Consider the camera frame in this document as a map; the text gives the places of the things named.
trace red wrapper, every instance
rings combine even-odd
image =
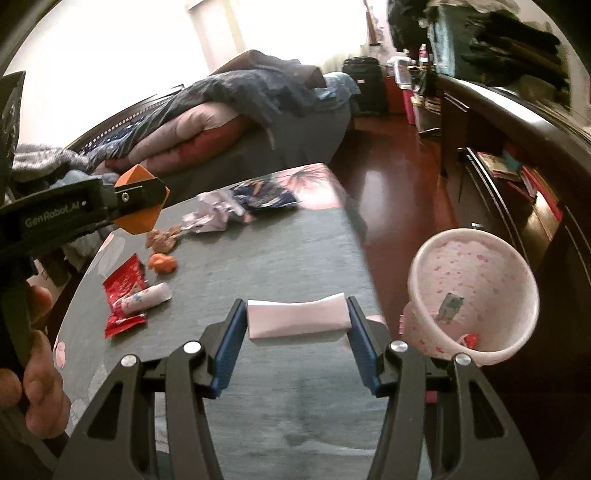
[[[105,338],[124,332],[134,325],[146,323],[144,315],[124,318],[123,316],[117,315],[117,312],[113,308],[117,300],[145,290],[147,287],[144,279],[144,266],[136,254],[132,255],[123,265],[115,270],[103,282],[103,287],[112,312],[105,326]]]
[[[458,338],[457,342],[460,345],[465,346],[466,348],[469,348],[471,350],[475,350],[476,345],[478,344],[478,334],[477,333],[467,333],[465,335],[462,335],[460,338]]]
[[[111,315],[107,320],[105,326],[105,338],[111,338],[113,335],[124,332],[134,325],[140,325],[146,323],[146,317],[142,313],[141,315],[134,315],[132,317],[121,319],[115,315]]]

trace shiny floor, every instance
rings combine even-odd
[[[368,226],[366,260],[393,335],[408,301],[415,253],[435,233],[456,226],[439,158],[439,142],[420,139],[397,115],[356,118],[330,163]]]

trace black bag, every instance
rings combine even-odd
[[[378,59],[354,57],[343,62],[343,72],[351,75],[361,95],[353,98],[359,105],[361,115],[383,115],[388,111],[386,84]]]

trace folded white napkin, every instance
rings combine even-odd
[[[351,328],[344,293],[306,303],[248,300],[248,333],[252,341],[278,343],[330,342]]]

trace table surface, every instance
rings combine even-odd
[[[366,315],[379,315],[359,237],[341,187],[324,165],[274,174],[301,200],[298,209],[260,215],[225,232],[187,235],[167,281],[173,298],[148,312],[145,326],[103,338],[109,306],[102,282],[132,254],[147,262],[144,235],[117,230],[92,261],[59,333],[61,370],[72,400],[71,433],[108,372],[127,353],[167,356],[222,321],[236,298],[298,302],[354,295]],[[156,228],[180,223],[191,199],[164,209]],[[228,389],[206,411],[226,480],[366,478],[386,399],[362,385],[346,338],[332,343],[255,346],[245,338]],[[167,451],[164,397],[156,399],[157,449]],[[419,478],[430,478],[421,465]]]

